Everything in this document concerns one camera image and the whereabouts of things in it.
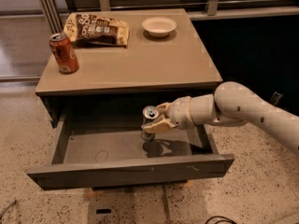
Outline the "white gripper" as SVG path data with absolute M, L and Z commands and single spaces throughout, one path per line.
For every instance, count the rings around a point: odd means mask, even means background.
M 191 116 L 191 97 L 177 98 L 171 104 L 162 103 L 156 106 L 159 111 L 157 119 L 143 124 L 141 126 L 145 133 L 166 133 L 173 128 L 181 130 L 190 129 L 193 127 Z

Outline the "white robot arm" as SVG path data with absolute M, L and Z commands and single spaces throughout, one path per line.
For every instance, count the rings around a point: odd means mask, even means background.
M 144 133 L 186 130 L 202 124 L 238 126 L 251 123 L 299 155 L 299 117 L 275 107 L 242 84 L 224 82 L 212 93 L 180 97 L 144 108 Z

